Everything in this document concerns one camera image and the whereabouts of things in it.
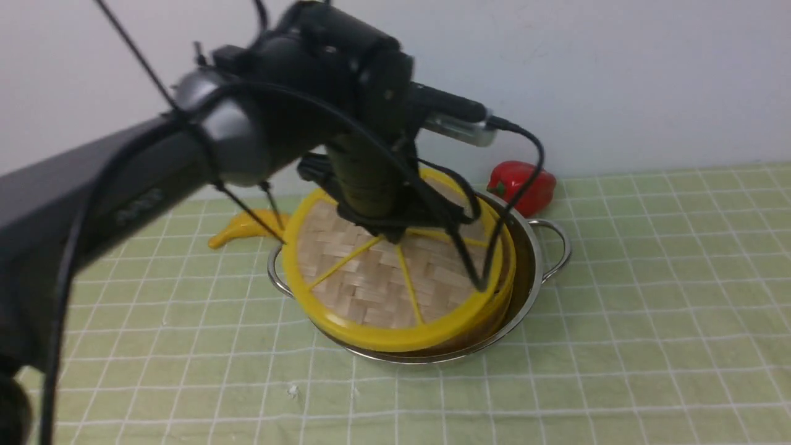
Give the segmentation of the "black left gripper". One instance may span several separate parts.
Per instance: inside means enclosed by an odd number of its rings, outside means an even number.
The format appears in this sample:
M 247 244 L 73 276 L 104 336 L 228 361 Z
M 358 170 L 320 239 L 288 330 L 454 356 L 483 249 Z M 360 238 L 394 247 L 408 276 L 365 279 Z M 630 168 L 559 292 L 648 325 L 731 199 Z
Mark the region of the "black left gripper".
M 392 244 L 398 244 L 411 227 L 444 227 L 434 208 L 359 134 L 334 139 L 324 155 L 303 156 L 297 172 L 336 201 L 342 219 Z

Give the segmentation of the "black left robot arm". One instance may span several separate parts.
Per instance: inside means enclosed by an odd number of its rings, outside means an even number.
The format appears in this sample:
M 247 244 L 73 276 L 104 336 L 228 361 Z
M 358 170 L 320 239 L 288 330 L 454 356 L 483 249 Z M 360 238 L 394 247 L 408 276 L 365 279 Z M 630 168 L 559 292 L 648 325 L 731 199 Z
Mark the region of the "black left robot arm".
M 420 129 L 477 144 L 485 105 L 412 80 L 398 40 L 334 7 L 299 1 L 257 38 L 226 45 L 172 93 L 121 23 L 99 8 L 167 112 L 2 176 L 2 443 L 24 444 L 32 408 L 16 374 L 43 373 L 40 442 L 52 440 L 74 276 L 206 185 L 263 188 L 294 161 L 342 217 L 394 240 L 410 226 L 457 236 L 471 222 L 418 179 Z

